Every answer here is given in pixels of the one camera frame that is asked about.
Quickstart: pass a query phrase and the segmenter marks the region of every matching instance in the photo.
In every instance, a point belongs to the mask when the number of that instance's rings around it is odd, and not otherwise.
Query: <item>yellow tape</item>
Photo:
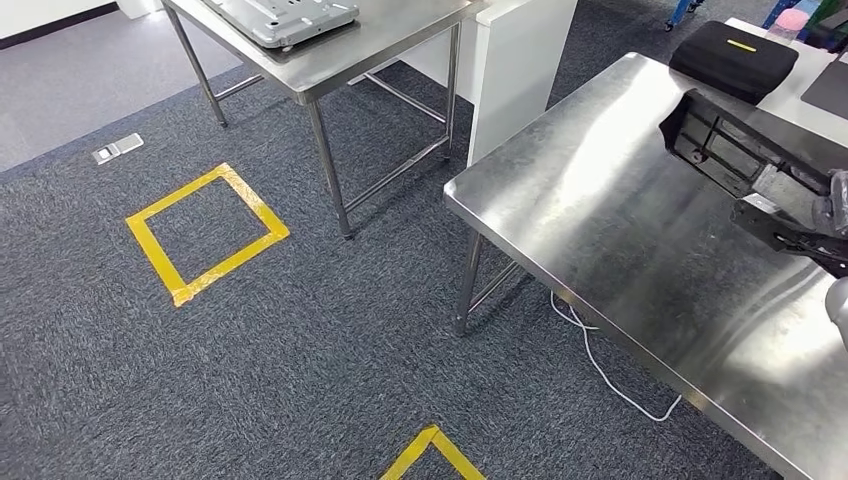
[[[456,445],[435,425],[422,430],[401,452],[395,463],[380,477],[380,480],[400,479],[409,470],[409,467],[424,454],[431,443],[463,478],[466,480],[485,480],[486,477],[465,458],[465,455],[456,448]]]
[[[216,178],[222,178],[230,187],[235,190],[239,197],[247,204],[247,206],[259,217],[259,220],[268,228],[269,233],[265,236],[242,248],[233,256],[227,258],[223,262],[215,265],[207,272],[197,277],[191,283],[186,285],[174,264],[165,254],[159,241],[150,231],[145,221],[153,215],[177,203],[201,187],[209,184]],[[142,251],[147,255],[153,270],[162,279],[165,288],[171,292],[174,297],[174,305],[179,307],[185,302],[194,298],[197,293],[208,287],[215,280],[230,273],[239,265],[255,257],[266,248],[276,242],[289,236],[289,229],[280,221],[279,218],[268,208],[268,205],[259,198],[259,195],[253,191],[250,186],[245,183],[241,177],[226,163],[222,163],[215,167],[209,173],[201,175],[197,179],[189,182],[187,185],[177,189],[173,193],[166,195],[161,200],[153,203],[149,207],[127,218],[127,225],[130,231],[135,236],[136,241],[141,246]]]
[[[745,45],[744,43],[741,43],[741,42],[737,42],[736,40],[727,39],[727,43],[733,45],[734,47],[739,47],[742,50],[747,50],[749,52],[756,52],[757,51],[756,48],[754,48],[750,45]]]

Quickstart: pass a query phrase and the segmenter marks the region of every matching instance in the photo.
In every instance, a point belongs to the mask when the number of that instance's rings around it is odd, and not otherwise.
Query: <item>black bag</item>
[[[798,52],[721,22],[707,22],[674,51],[668,66],[758,104],[786,79]]]

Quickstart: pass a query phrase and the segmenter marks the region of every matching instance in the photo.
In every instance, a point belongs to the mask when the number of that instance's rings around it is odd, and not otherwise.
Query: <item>white cable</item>
[[[586,345],[586,354],[589,355],[589,360],[591,360],[592,365],[595,366],[595,370],[597,370],[598,373],[601,374],[601,378],[604,379],[604,382],[606,382],[607,386],[610,387],[612,389],[612,391],[616,393],[616,395],[623,398],[627,403],[636,407],[637,410],[639,410],[646,417],[650,418],[651,420],[653,420],[655,422],[664,422],[664,421],[668,420],[668,417],[671,416],[671,412],[674,411],[674,407],[676,407],[677,404],[680,403],[680,399],[683,398],[682,395],[677,396],[677,399],[674,401],[674,403],[671,404],[670,407],[668,407],[668,410],[666,410],[665,415],[663,415],[662,417],[658,418],[658,417],[651,415],[650,413],[648,413],[647,410],[642,408],[638,403],[634,402],[630,397],[621,393],[621,390],[617,389],[615,387],[615,385],[613,385],[612,382],[609,381],[609,378],[607,378],[607,375],[604,373],[603,370],[601,370],[600,365],[598,365],[598,362],[595,361],[595,357],[592,355],[592,349],[589,348],[589,331],[597,330],[598,327],[592,327],[592,326],[584,324],[583,321],[580,320],[580,317],[577,315],[577,312],[574,311],[574,307],[572,307],[571,305],[568,305],[568,309],[571,312],[571,317],[562,313],[556,307],[556,303],[554,303],[554,292],[553,291],[551,291],[551,308],[554,309],[554,311],[557,313],[557,315],[564,318],[565,320],[567,320],[569,323],[571,323],[575,327],[579,327],[580,330],[583,331],[583,343]]]

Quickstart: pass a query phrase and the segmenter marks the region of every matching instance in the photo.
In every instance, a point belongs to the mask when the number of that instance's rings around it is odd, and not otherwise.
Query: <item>white panel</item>
[[[469,164],[547,106],[577,0],[497,0],[462,27],[457,92],[475,105]],[[445,32],[399,58],[444,85]]]
[[[0,38],[111,3],[111,0],[0,0]]]
[[[469,165],[544,113],[576,6],[577,0],[516,2],[488,19]]]

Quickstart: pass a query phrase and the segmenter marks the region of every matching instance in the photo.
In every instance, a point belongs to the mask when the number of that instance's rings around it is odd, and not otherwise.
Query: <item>metal table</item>
[[[327,174],[327,183],[339,220],[339,228],[346,239],[353,237],[348,213],[362,204],[389,182],[412,168],[427,154],[442,145],[450,156],[453,146],[453,118],[455,110],[456,70],[459,54],[460,22],[476,14],[485,4],[469,0],[362,0],[357,20],[291,49],[264,49],[251,42],[202,0],[164,0],[165,11],[177,32],[189,61],[197,74],[200,86],[212,105],[218,123],[227,121],[219,101],[243,90],[263,78],[277,84],[292,100],[309,111],[312,129],[318,143],[318,152]],[[254,67],[259,75],[250,77],[220,93],[213,93],[200,61],[180,23],[179,12],[197,25],[224,48]],[[345,85],[355,77],[390,60],[398,54],[438,33],[451,29],[450,62],[448,67],[448,98],[444,116],[434,112],[402,92],[383,82],[378,84],[419,110],[445,124],[445,133],[431,145],[398,166],[360,195],[344,201],[338,177],[327,142],[319,99]],[[366,75],[372,80],[376,77]]]
[[[457,328],[482,234],[775,470],[844,479],[833,278],[732,224],[733,199],[665,151],[657,125],[698,86],[628,54],[445,186],[474,229]]]

